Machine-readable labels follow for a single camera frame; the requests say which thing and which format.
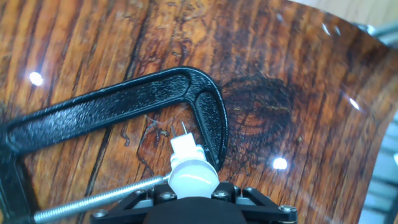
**screw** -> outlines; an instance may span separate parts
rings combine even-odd
[[[136,195],[140,195],[140,194],[144,194],[145,191],[143,191],[143,190],[136,190],[134,193],[136,193]]]
[[[42,224],[77,215],[81,212],[122,200],[138,189],[151,189],[155,185],[162,184],[169,179],[169,174],[163,177],[157,176],[134,184],[129,184],[118,189],[110,190],[108,192],[103,192],[98,195],[92,195],[74,202],[66,203],[65,205],[38,211],[34,214],[34,221],[36,224]]]
[[[165,200],[173,199],[173,198],[175,198],[175,196],[176,195],[172,192],[163,192],[160,194],[160,197]]]
[[[93,213],[93,216],[95,218],[101,218],[104,217],[105,215],[108,214],[108,211],[105,209],[99,209],[98,211],[96,211],[95,213]]]
[[[297,211],[297,209],[295,207],[290,206],[290,205],[281,205],[281,206],[279,206],[279,210],[282,212],[285,212],[285,213]]]
[[[224,190],[217,190],[217,191],[212,193],[212,196],[216,197],[216,198],[223,198],[223,197],[225,197],[227,195],[228,195],[228,193],[225,192]]]

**black mount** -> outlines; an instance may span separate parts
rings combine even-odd
[[[297,210],[288,205],[279,207],[254,188],[241,191],[227,182],[217,186],[211,199],[188,197],[177,200],[170,186],[163,184],[148,194],[142,190],[133,192],[108,213],[91,215],[90,223],[297,223]]]
[[[186,102],[207,161],[220,170],[228,123],[221,92],[204,72],[178,67],[73,98],[0,125],[0,208],[5,223],[34,223],[37,206],[23,155],[127,119]]]

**glossy wood-grain surface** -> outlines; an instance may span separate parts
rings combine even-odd
[[[398,107],[398,52],[285,0],[0,3],[0,121],[177,65],[210,74],[230,125],[221,180],[295,205],[299,223],[356,223]],[[34,86],[29,74],[44,82]],[[42,208],[170,171],[171,106],[29,155]],[[287,160],[275,170],[275,158]],[[88,214],[62,223],[88,223]]]

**white plastic part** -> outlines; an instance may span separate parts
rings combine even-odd
[[[214,167],[206,161],[203,148],[196,145],[192,133],[171,140],[172,172],[169,185],[177,198],[211,197],[220,181]]]

